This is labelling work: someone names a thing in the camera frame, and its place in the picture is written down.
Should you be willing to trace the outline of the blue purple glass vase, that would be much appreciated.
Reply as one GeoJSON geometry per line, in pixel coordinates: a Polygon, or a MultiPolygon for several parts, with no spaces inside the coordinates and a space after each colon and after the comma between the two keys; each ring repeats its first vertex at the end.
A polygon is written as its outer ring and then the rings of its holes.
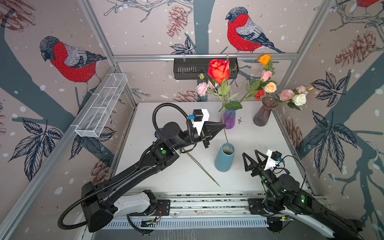
{"type": "Polygon", "coordinates": [[[226,130],[233,129],[235,126],[235,123],[236,123],[236,110],[226,109],[224,111],[223,118],[224,118],[224,122],[226,124],[225,129],[226,130]]]}

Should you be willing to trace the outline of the teal ceramic vase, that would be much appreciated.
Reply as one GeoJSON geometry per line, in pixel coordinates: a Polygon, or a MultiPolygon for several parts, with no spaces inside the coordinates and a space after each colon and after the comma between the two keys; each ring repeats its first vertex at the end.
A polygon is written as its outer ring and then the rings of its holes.
{"type": "Polygon", "coordinates": [[[227,172],[232,166],[235,152],[235,147],[232,144],[223,144],[215,159],[216,169],[220,172],[227,172]]]}

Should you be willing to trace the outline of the small red rose stem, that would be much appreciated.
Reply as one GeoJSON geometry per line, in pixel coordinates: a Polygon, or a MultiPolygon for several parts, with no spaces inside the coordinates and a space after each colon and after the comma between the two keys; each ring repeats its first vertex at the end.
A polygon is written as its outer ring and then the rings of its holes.
{"type": "Polygon", "coordinates": [[[190,154],[188,153],[186,150],[184,150],[184,148],[182,148],[180,150],[180,153],[181,154],[186,154],[189,158],[191,158],[193,160],[193,162],[217,185],[220,187],[219,183],[205,170],[205,168],[190,154]]]}

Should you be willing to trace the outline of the mauve glass vase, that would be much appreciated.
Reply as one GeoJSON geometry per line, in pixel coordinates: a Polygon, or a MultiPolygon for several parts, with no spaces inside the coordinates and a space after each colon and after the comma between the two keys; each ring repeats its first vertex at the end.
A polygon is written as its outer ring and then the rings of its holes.
{"type": "Polygon", "coordinates": [[[253,118],[254,124],[259,127],[264,127],[268,123],[272,110],[278,105],[278,102],[271,97],[263,98],[262,103],[262,107],[253,118]]]}

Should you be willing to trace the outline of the blue rose stem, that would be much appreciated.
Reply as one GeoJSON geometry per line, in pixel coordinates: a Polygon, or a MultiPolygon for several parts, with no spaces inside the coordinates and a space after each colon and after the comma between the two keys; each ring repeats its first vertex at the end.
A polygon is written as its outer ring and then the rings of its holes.
{"type": "Polygon", "coordinates": [[[157,139],[159,138],[159,133],[158,133],[158,132],[155,132],[155,137],[156,137],[157,139]]]}

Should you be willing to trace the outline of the pink carnation stem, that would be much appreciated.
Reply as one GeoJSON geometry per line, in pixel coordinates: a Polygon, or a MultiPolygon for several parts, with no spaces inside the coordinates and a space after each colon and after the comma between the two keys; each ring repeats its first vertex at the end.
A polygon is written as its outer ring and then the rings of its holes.
{"type": "Polygon", "coordinates": [[[307,86],[298,86],[294,90],[283,90],[281,94],[279,95],[280,101],[282,102],[289,102],[294,95],[299,94],[308,94],[310,93],[314,88],[313,87],[307,87],[307,86]]]}

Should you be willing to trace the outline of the white rose stem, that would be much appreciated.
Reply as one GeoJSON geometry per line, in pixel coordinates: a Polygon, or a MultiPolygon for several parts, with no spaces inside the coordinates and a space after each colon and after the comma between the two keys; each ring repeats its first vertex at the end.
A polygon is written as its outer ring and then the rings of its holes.
{"type": "Polygon", "coordinates": [[[301,110],[300,106],[304,105],[307,102],[306,94],[294,95],[292,99],[288,102],[288,107],[291,109],[301,110]]]}

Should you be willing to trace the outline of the single pink rose stem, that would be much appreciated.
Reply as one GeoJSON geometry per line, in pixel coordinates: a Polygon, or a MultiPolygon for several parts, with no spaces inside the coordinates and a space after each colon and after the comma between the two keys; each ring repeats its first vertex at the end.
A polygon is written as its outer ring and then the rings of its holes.
{"type": "Polygon", "coordinates": [[[275,93],[277,85],[271,80],[272,76],[272,71],[263,71],[258,80],[253,79],[250,84],[247,84],[246,98],[255,97],[260,99],[268,94],[275,93]]]}

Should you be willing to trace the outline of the orange rose stem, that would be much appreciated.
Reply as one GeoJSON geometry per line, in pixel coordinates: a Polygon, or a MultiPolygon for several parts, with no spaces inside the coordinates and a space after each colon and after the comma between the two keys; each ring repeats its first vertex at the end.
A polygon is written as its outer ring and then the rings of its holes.
{"type": "Polygon", "coordinates": [[[277,90],[277,84],[272,80],[275,75],[274,66],[271,61],[271,56],[266,54],[259,58],[259,63],[263,65],[263,71],[260,76],[260,87],[265,92],[266,96],[273,94],[277,90]]]}

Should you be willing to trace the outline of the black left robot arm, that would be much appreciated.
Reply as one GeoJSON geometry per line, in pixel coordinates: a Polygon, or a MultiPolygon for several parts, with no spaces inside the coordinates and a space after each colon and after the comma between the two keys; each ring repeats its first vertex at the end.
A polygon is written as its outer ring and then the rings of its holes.
{"type": "Polygon", "coordinates": [[[172,165],[179,158],[177,150],[199,142],[207,148],[209,142],[225,126],[223,123],[206,121],[201,133],[193,128],[194,142],[191,143],[188,131],[182,131],[177,123],[169,122],[159,132],[154,145],[149,147],[134,165],[97,185],[92,182],[83,185],[82,197],[85,201],[81,207],[89,232],[96,232],[109,224],[121,210],[117,200],[143,180],[172,165]]]}

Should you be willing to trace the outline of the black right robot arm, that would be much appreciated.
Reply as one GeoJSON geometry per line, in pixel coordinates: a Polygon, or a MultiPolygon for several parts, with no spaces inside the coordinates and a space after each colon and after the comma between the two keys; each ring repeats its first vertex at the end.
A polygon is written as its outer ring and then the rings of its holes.
{"type": "Polygon", "coordinates": [[[269,230],[278,233],[284,225],[278,217],[286,216],[313,228],[328,240],[361,240],[362,223],[341,217],[321,204],[312,194],[303,190],[285,167],[284,158],[278,151],[267,154],[255,151],[253,159],[242,154],[245,171],[259,177],[264,199],[248,199],[252,215],[266,217],[269,230]]]}

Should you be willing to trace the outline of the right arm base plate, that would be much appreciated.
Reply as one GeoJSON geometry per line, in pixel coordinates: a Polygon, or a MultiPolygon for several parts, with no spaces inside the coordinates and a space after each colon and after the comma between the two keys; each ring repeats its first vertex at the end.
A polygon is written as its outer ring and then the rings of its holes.
{"type": "Polygon", "coordinates": [[[248,204],[251,215],[272,217],[274,215],[280,214],[279,207],[277,207],[274,202],[266,201],[266,199],[248,199],[248,204]]]}

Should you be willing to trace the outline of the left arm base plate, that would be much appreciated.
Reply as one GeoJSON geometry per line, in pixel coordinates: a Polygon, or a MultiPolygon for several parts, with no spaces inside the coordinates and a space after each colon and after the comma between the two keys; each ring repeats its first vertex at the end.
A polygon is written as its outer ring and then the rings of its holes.
{"type": "Polygon", "coordinates": [[[171,209],[170,200],[158,200],[156,207],[154,208],[150,207],[148,211],[146,210],[143,213],[132,213],[130,214],[130,217],[169,216],[170,209],[171,209]]]}

